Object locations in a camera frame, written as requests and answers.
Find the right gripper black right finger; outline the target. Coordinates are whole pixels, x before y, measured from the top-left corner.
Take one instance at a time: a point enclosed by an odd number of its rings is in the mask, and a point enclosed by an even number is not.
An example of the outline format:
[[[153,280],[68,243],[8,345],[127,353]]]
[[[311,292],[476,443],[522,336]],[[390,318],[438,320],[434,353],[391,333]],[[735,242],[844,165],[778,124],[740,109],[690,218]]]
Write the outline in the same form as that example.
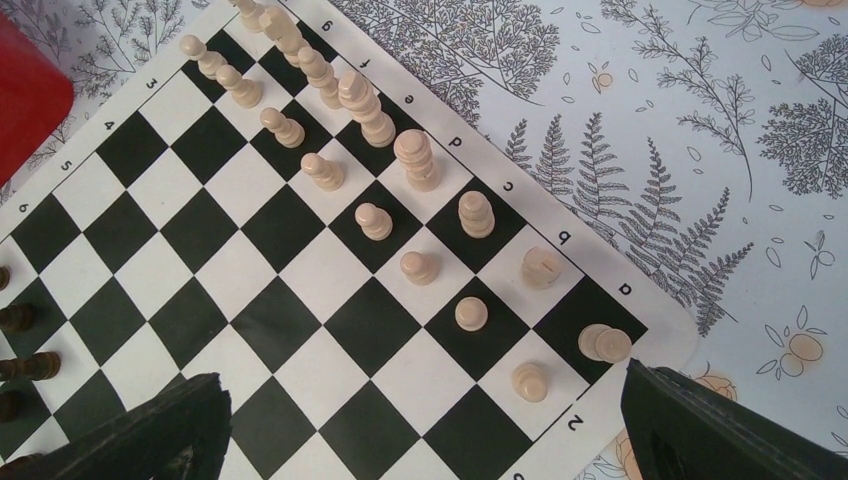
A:
[[[645,479],[844,479],[847,460],[668,367],[630,360],[621,410]]]

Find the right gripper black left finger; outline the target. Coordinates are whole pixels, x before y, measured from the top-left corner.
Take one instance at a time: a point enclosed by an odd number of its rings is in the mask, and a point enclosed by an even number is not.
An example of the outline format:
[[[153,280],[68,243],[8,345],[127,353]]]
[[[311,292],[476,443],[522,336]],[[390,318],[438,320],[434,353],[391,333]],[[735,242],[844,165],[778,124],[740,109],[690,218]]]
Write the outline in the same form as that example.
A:
[[[217,479],[231,438],[220,375],[193,376],[46,455],[1,468],[3,479]]]

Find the dark chess piece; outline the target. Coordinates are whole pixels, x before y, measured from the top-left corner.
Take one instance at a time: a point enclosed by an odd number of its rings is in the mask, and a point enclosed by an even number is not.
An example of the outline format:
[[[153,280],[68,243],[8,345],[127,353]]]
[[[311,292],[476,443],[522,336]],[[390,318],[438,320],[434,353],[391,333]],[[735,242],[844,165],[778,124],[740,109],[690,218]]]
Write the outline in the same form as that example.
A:
[[[61,358],[56,352],[39,352],[28,358],[1,361],[1,381],[28,379],[48,380],[55,377],[61,368]]]
[[[28,330],[34,321],[35,310],[29,304],[12,304],[0,310],[0,327],[4,333]]]

